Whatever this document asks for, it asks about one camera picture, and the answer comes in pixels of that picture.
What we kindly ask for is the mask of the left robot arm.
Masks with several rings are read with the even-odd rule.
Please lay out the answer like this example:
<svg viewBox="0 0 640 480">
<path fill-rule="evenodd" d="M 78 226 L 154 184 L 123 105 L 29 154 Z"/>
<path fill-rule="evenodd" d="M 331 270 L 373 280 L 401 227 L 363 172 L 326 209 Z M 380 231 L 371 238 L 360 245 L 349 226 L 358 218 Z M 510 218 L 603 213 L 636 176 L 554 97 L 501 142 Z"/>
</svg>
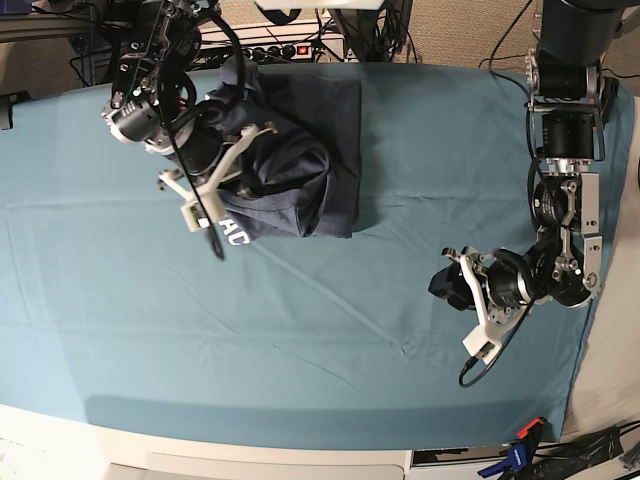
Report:
<svg viewBox="0 0 640 480">
<path fill-rule="evenodd" d="M 444 250 L 449 267 L 429 292 L 459 310 L 512 313 L 554 300 L 581 307 L 600 284 L 599 176 L 605 124 L 618 82 L 603 58 L 633 1 L 546 1 L 536 46 L 525 56 L 530 167 L 527 200 L 536 243 L 524 254 L 500 248 Z"/>
</svg>

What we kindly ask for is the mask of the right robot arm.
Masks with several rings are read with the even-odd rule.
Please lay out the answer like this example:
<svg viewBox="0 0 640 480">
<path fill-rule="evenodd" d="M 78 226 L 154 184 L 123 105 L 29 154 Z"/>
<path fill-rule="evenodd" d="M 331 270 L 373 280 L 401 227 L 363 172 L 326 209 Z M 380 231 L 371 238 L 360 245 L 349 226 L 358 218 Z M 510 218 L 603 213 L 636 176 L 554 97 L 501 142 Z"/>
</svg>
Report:
<svg viewBox="0 0 640 480">
<path fill-rule="evenodd" d="M 188 70 L 200 52 L 201 26 L 213 22 L 231 43 L 235 78 L 198 100 Z M 143 1 L 130 22 L 102 118 L 125 144 L 167 157 L 197 185 L 223 155 L 222 125 L 243 100 L 246 77 L 239 39 L 216 1 Z"/>
</svg>

